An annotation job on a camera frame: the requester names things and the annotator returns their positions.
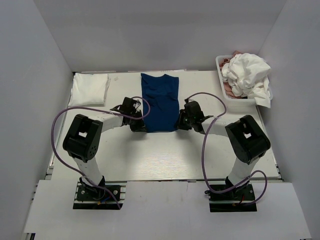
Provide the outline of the blue t shirt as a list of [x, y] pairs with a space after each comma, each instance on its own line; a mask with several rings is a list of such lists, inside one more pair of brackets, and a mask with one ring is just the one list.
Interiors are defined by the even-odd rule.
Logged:
[[143, 104], [143, 121], [148, 133], [173, 132], [179, 118], [179, 78], [164, 74], [141, 73], [141, 91], [149, 105]]

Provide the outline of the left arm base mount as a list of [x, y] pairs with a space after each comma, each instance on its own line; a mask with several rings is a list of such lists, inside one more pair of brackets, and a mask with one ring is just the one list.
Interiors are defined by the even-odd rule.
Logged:
[[105, 182], [104, 187], [114, 195], [119, 207], [108, 191], [86, 185], [80, 179], [77, 182], [72, 209], [120, 210], [125, 201], [126, 186], [126, 182]]

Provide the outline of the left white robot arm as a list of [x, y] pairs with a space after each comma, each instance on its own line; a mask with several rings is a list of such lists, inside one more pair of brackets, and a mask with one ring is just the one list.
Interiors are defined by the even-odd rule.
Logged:
[[129, 126], [132, 132], [146, 132], [140, 105], [139, 100], [125, 97], [122, 104], [112, 108], [109, 113], [101, 112], [92, 117], [77, 114], [68, 129], [62, 147], [84, 174], [80, 183], [96, 200], [103, 198], [106, 193], [105, 178], [95, 158], [101, 134], [123, 126]]

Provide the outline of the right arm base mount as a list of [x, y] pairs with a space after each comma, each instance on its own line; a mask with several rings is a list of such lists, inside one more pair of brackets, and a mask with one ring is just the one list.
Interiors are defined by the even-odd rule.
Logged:
[[221, 194], [213, 193], [208, 189], [204, 194], [209, 197], [211, 213], [248, 213], [257, 211], [256, 203], [252, 203], [256, 196], [251, 184]]

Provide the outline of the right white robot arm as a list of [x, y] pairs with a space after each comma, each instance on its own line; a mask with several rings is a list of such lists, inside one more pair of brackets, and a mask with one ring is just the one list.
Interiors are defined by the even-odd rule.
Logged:
[[[271, 143], [264, 131], [251, 115], [245, 115], [235, 122], [226, 121], [226, 104], [223, 112], [217, 116], [205, 116], [197, 101], [186, 98], [184, 108], [179, 112], [176, 127], [179, 130], [195, 132], [204, 135], [201, 148], [201, 168], [208, 190], [214, 194], [224, 194], [236, 200], [244, 193], [244, 187], [249, 183], [256, 163], [271, 148]], [[205, 150], [209, 135], [222, 136], [229, 139], [236, 156], [230, 174], [225, 179], [225, 189], [214, 190], [207, 178], [205, 169]]]

